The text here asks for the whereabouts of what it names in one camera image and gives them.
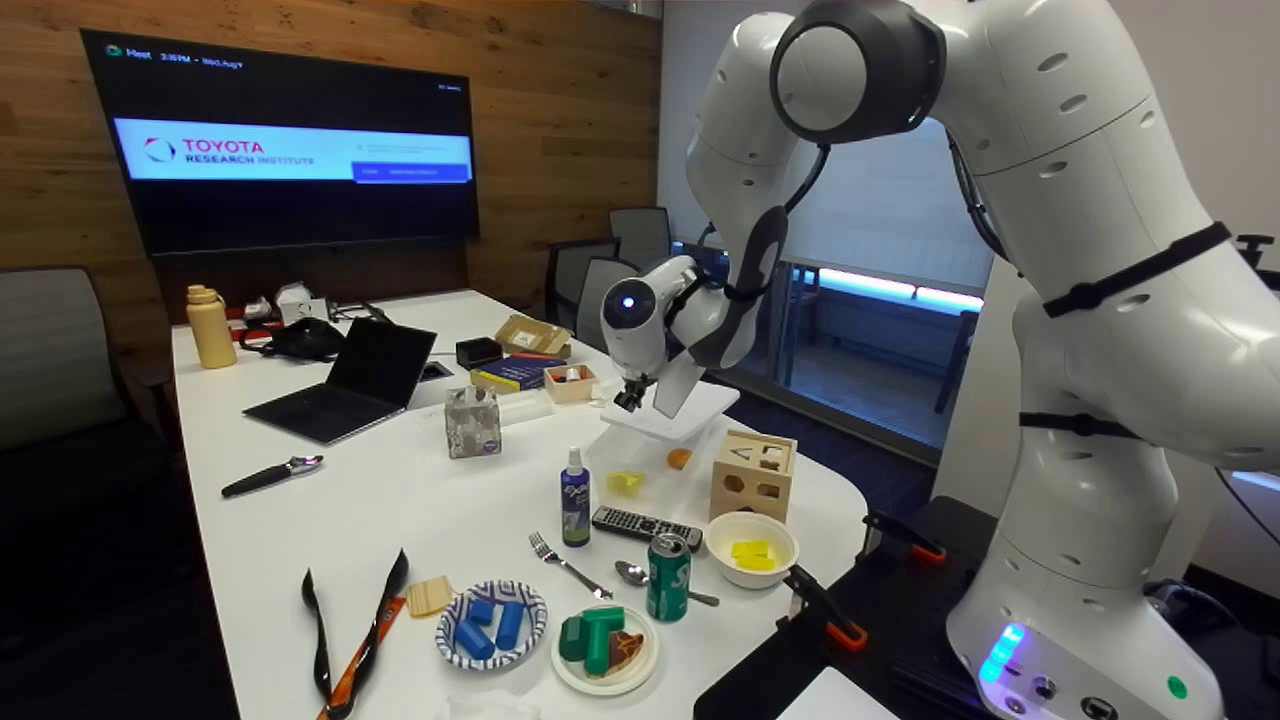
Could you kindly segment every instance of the blue light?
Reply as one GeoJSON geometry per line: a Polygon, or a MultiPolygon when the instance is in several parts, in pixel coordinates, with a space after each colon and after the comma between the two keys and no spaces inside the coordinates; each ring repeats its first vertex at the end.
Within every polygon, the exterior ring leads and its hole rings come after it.
{"type": "Polygon", "coordinates": [[[980,665],[980,680],[982,684],[997,684],[1010,662],[1010,653],[1026,640],[1026,627],[1023,625],[1004,625],[1004,632],[997,635],[988,662],[980,665]]]}

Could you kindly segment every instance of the yellow bowl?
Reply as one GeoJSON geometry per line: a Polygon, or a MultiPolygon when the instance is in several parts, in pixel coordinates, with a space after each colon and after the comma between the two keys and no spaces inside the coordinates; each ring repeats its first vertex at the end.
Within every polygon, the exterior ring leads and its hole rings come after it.
{"type": "Polygon", "coordinates": [[[736,589],[774,589],[801,561],[797,534],[759,511],[725,511],[703,529],[715,573],[736,589]]]}

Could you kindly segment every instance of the wooden box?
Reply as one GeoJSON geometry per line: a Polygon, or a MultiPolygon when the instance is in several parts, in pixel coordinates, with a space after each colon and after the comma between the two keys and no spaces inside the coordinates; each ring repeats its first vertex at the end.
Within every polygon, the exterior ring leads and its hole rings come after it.
{"type": "Polygon", "coordinates": [[[725,433],[713,463],[713,518],[763,511],[786,520],[797,441],[759,433],[725,433]]]}

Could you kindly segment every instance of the plate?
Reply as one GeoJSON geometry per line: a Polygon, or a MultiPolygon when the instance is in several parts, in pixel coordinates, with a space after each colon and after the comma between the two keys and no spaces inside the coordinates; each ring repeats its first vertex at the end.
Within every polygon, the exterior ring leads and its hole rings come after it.
{"type": "Polygon", "coordinates": [[[687,402],[680,406],[677,415],[664,415],[653,407],[653,389],[643,391],[643,406],[635,413],[623,413],[615,406],[602,406],[602,423],[623,423],[623,429],[635,429],[643,436],[658,436],[658,441],[672,441],[672,444],[684,444],[692,441],[698,429],[708,429],[715,415],[725,415],[732,406],[738,402],[736,389],[726,383],[695,383],[687,391],[687,402]]]}
{"type": "Polygon", "coordinates": [[[435,625],[435,649],[439,649],[443,665],[450,665],[450,670],[504,673],[504,670],[514,670],[522,655],[531,655],[531,649],[544,640],[544,632],[546,632],[546,606],[529,584],[490,580],[490,584],[474,584],[474,589],[458,594],[446,606],[446,613],[435,625]],[[472,653],[464,653],[455,643],[458,619],[478,601],[490,601],[496,608],[490,608],[488,625],[472,625],[472,627],[478,627],[490,643],[496,643],[496,627],[499,627],[504,606],[522,606],[522,625],[521,625],[514,649],[490,649],[488,662],[474,662],[472,653]]]}
{"type": "Polygon", "coordinates": [[[623,698],[623,694],[640,690],[658,662],[658,640],[655,640],[653,619],[635,608],[623,608],[623,632],[643,635],[643,643],[623,670],[602,673],[602,675],[586,675],[585,665],[560,655],[560,643],[546,643],[556,675],[585,698],[623,698]]]}

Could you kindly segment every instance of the cable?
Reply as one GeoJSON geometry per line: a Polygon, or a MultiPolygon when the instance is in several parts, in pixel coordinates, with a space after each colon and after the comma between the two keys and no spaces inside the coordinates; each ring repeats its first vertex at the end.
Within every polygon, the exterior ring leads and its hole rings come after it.
{"type": "Polygon", "coordinates": [[[1232,478],[1214,469],[1214,479],[1232,492],[1232,502],[1244,508],[1244,518],[1246,518],[1271,544],[1280,544],[1276,529],[1268,529],[1268,526],[1246,508],[1246,502],[1235,492],[1232,478]]]}
{"type": "MultiPolygon", "coordinates": [[[[807,177],[797,185],[797,193],[786,195],[784,213],[790,213],[811,193],[811,185],[827,167],[827,155],[831,155],[831,146],[816,146],[816,162],[811,162],[807,177]]],[[[703,248],[713,231],[715,231],[715,226],[708,220],[708,228],[695,238],[692,248],[703,248]]]]}
{"type": "Polygon", "coordinates": [[[977,189],[970,189],[970,177],[966,177],[966,167],[964,167],[964,162],[961,162],[961,150],[955,150],[955,138],[950,138],[950,134],[947,134],[947,150],[950,150],[955,185],[961,185],[961,195],[964,195],[964,209],[966,209],[966,220],[970,220],[977,238],[980,238],[997,255],[1009,259],[1004,239],[1001,239],[1001,231],[997,231],[992,220],[988,220],[988,205],[982,205],[982,201],[977,195],[977,189]]]}
{"type": "Polygon", "coordinates": [[[1235,608],[1228,608],[1223,601],[1214,601],[1211,594],[1202,594],[1194,584],[1161,580],[1161,584],[1148,584],[1145,596],[1180,632],[1239,627],[1235,608]]]}
{"type": "Polygon", "coordinates": [[[811,162],[807,177],[801,179],[801,189],[790,193],[790,201],[784,205],[784,213],[790,213],[811,193],[811,185],[827,167],[827,155],[831,155],[831,146],[816,146],[816,162],[811,162]]]}

